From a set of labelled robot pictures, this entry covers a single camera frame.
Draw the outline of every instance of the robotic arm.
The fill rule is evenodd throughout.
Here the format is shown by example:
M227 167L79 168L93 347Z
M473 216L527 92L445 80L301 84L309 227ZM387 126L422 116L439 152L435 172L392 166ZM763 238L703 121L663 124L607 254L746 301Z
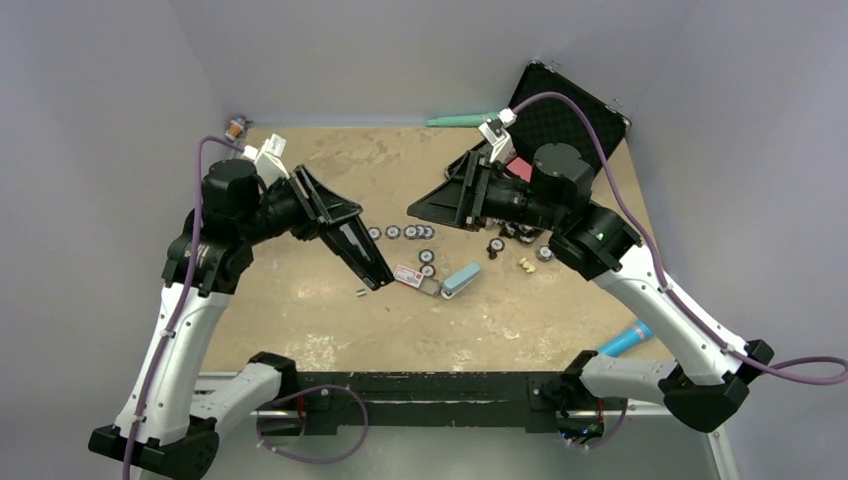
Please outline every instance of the robotic arm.
M481 125L488 145L467 152L453 175L407 214L473 231L487 219L551 230L549 246L556 258L626 305L675 356L656 362L584 351L565 370L559 393L664 404L689 427L713 431L739 409L748 384L761 373L732 352L767 364L773 351L761 340L746 342L728 330L667 273L661 277L655 271L639 234L616 212L591 200L594 171L575 148L539 148L529 183L505 177L504 160L512 148L506 128L515 119L515 112L506 109ZM727 347L690 321L669 295L671 289Z
M201 182L202 228L194 275L187 277L193 215L168 248L165 286L153 339L130 398L114 424L96 429L89 450L122 460L130 438L131 463L170 478L201 478L221 438L257 407L300 391L293 361L260 353L225 388L193 401L195 380L212 332L253 261L252 247L290 232L320 238L372 290L393 281L368 235L362 207L323 185L304 166L290 175L279 160L277 135L245 159L222 160ZM191 288L172 330L180 291ZM168 336L168 342L160 342ZM148 379L148 371L153 375ZM146 399L140 416L139 398Z

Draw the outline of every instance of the blue cylinder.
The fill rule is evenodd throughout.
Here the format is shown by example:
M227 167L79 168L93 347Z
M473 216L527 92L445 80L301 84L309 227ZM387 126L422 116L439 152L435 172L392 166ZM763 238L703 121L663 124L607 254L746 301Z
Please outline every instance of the blue cylinder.
M613 338L606 345L598 349L598 353L617 357L640 343L651 339L654 332L645 325L642 320L636 320L630 328L624 331L621 335Z

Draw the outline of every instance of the white wall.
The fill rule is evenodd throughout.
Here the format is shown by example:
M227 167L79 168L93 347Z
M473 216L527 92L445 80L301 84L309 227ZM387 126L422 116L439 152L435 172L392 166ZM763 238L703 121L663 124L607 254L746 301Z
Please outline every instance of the white wall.
M502 108L524 65L633 112L695 0L171 0L228 113L421 124Z
M2 2L0 65L0 477L117 478L88 435L132 388L222 109L164 0Z
M848 355L846 24L845 2L702 0L633 118L669 269L777 360ZM744 478L844 478L846 405L757 380L729 424Z

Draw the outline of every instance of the wooden tabletop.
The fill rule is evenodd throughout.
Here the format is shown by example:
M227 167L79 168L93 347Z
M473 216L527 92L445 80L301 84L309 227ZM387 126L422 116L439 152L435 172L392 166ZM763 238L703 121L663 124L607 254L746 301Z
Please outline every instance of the wooden tabletop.
M275 132L287 141L283 161L297 164L336 193L360 203L366 226L381 230L422 223L406 207L444 181L445 166L479 141L476 129L285 128L252 129L260 146ZM626 144L610 159L622 195L648 225ZM603 173L593 200L618 210ZM494 231L477 233L435 226L432 240L391 240L377 245L389 266L418 268L418 252L436 255L437 278L471 262L482 274L451 300L423 295L397 282L358 297L359 279L320 241L290 235L254 249L218 325L205 371L237 371L256 352L295 359L301 371L498 371L560 370L583 349L597 348L634 317L616 299L559 262L535 261L535 249L507 240L489 260ZM527 257L537 270L527 274ZM633 358L667 358L652 340Z

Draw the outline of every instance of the teal cylindrical object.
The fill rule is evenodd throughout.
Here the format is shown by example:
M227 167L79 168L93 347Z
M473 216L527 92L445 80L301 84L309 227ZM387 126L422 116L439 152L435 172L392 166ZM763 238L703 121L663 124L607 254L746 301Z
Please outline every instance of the teal cylindrical object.
M621 335L610 340L598 349L598 353L617 357L640 343L653 338L654 332L642 320L636 320L630 328Z
M475 113L474 115L454 115L427 120L428 127L478 127L486 120L497 117L497 112Z

